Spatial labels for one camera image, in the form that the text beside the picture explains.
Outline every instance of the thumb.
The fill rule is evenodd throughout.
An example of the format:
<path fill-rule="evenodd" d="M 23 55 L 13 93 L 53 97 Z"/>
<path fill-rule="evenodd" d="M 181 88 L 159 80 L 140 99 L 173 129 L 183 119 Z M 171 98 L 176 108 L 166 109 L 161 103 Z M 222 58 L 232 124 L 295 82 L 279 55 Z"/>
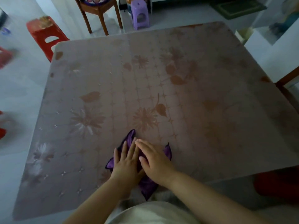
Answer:
<path fill-rule="evenodd" d="M 142 168 L 144 169 L 145 172 L 147 172 L 150 168 L 147 160 L 142 156 L 139 157 L 139 160 L 140 160 Z"/>

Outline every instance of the grid pattern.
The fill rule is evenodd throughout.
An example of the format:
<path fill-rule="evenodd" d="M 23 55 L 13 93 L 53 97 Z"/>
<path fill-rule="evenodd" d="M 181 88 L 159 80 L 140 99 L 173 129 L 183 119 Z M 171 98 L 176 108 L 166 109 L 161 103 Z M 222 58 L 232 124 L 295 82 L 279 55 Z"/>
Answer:
<path fill-rule="evenodd" d="M 59 43 L 14 209 L 78 207 L 131 129 L 216 181 L 297 165 L 299 116 L 221 22 Z M 132 197 L 141 198 L 136 189 Z"/>

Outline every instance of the purple plastic stool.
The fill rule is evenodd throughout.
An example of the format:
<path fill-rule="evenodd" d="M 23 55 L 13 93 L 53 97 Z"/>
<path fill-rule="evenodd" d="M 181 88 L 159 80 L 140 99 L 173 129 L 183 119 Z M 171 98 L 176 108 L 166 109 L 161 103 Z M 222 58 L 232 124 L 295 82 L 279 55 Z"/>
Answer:
<path fill-rule="evenodd" d="M 132 11 L 132 20 L 135 30 L 138 30 L 138 27 L 150 26 L 149 12 L 147 10 L 147 3 L 144 0 L 132 0 L 131 1 L 131 11 Z M 145 20 L 143 22 L 137 22 L 137 17 L 140 14 L 144 14 Z"/>

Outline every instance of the purple cloth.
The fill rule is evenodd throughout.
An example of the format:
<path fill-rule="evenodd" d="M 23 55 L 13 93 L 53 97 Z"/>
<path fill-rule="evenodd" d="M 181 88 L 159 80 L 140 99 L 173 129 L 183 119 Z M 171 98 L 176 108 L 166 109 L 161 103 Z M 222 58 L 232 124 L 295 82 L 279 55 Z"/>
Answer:
<path fill-rule="evenodd" d="M 131 130 L 128 133 L 128 135 L 124 138 L 124 140 L 122 141 L 121 145 L 117 148 L 119 157 L 121 155 L 121 150 L 123 148 L 123 143 L 125 141 L 127 141 L 127 145 L 128 145 L 128 148 L 129 148 L 131 146 L 131 144 L 132 144 L 132 141 L 134 139 L 135 134 L 136 134 L 136 131 L 135 130 Z M 167 156 L 167 158 L 171 160 L 172 154 L 171 154 L 171 149 L 170 149 L 169 143 L 165 146 L 163 152 L 165 153 L 165 155 Z M 143 156 L 144 158 L 146 158 L 142 151 L 139 152 L 139 156 Z M 111 172 L 113 171 L 113 168 L 114 168 L 114 158 L 111 158 L 108 161 L 108 163 L 107 163 L 107 165 L 106 165 L 105 168 L 109 169 Z M 138 160 L 137 170 L 140 171 L 141 169 L 142 169 L 141 163 Z M 159 185 L 156 184 L 153 180 L 151 180 L 148 176 L 143 177 L 141 179 L 141 181 L 139 182 L 139 187 L 140 187 L 141 193 L 144 196 L 144 198 L 145 198 L 146 201 L 156 191 L 156 189 L 158 188 L 158 186 Z"/>

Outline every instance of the wooden chair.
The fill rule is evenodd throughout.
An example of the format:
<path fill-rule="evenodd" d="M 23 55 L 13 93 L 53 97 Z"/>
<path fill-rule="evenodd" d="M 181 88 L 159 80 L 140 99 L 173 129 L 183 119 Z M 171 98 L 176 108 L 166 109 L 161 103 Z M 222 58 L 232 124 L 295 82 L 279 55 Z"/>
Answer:
<path fill-rule="evenodd" d="M 297 99 L 291 94 L 289 90 L 284 87 L 287 83 L 295 79 L 299 76 L 299 66 L 296 67 L 293 71 L 291 71 L 289 74 L 284 76 L 282 79 L 280 79 L 278 82 L 275 83 L 276 87 L 282 92 L 282 94 L 287 98 L 287 100 L 291 103 L 291 105 L 296 109 L 296 111 L 299 113 L 299 102 Z"/>
<path fill-rule="evenodd" d="M 99 6 L 89 6 L 89 5 L 85 4 L 85 3 L 83 3 L 81 0 L 75 0 L 75 1 L 76 1 L 77 5 L 78 5 L 78 7 L 79 7 L 79 9 L 80 9 L 80 11 L 82 13 L 82 15 L 83 15 L 83 18 L 85 20 L 88 32 L 90 34 L 92 33 L 92 29 L 90 28 L 90 24 L 88 22 L 88 19 L 86 17 L 85 12 L 98 15 L 99 19 L 101 21 L 103 30 L 105 32 L 105 35 L 109 35 L 108 31 L 107 31 L 107 28 L 106 28 L 106 24 L 105 24 L 105 21 L 104 21 L 103 14 L 107 10 L 109 10 L 113 5 L 114 5 L 115 11 L 116 11 L 116 16 L 117 16 L 119 27 L 121 29 L 123 28 L 123 25 L 121 23 L 121 16 L 120 16 L 119 11 L 118 11 L 118 6 L 117 6 L 117 1 L 116 0 L 110 0 L 109 2 L 107 2 L 107 3 L 103 4 L 103 5 L 99 5 Z"/>

